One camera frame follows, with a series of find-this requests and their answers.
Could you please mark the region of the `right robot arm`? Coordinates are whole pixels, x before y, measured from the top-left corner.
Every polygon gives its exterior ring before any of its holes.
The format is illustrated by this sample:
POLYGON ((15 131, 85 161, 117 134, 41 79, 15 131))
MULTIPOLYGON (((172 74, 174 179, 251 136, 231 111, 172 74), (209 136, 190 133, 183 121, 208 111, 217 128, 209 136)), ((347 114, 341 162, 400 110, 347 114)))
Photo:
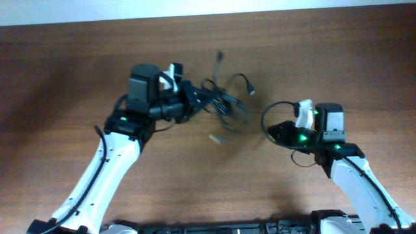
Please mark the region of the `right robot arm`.
POLYGON ((373 174, 365 154, 346 141, 345 113, 340 104, 313 105, 306 99, 290 104, 296 121, 267 127, 271 143, 293 151, 312 154, 349 199, 357 217, 341 210, 311 213, 309 233, 414 233, 415 219, 405 212, 373 174))

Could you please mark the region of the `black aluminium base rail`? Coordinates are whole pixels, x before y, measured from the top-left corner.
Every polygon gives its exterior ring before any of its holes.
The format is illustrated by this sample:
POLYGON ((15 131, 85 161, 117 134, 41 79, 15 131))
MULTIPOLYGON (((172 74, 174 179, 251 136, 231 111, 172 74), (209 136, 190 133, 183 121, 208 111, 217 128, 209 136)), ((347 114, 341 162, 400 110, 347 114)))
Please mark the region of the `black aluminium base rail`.
POLYGON ((152 224, 142 225, 128 220, 115 220, 104 225, 100 233, 138 234, 278 234, 278 233, 365 233, 364 225, 356 215, 340 210, 319 210, 309 215, 288 216, 283 219, 254 219, 252 221, 205 224, 152 224))

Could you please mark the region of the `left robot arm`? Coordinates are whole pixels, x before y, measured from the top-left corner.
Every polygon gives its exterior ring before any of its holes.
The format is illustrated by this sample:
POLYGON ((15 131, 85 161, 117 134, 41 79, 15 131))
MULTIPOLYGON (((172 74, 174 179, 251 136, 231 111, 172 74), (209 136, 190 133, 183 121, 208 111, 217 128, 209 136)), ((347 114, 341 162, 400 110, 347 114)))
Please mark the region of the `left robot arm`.
POLYGON ((33 220, 28 233, 99 233, 118 185, 156 132, 156 122, 187 122, 213 99, 208 89, 184 81, 183 67, 168 71, 152 64, 133 66, 128 92, 116 102, 99 146, 66 201, 49 221, 33 220))

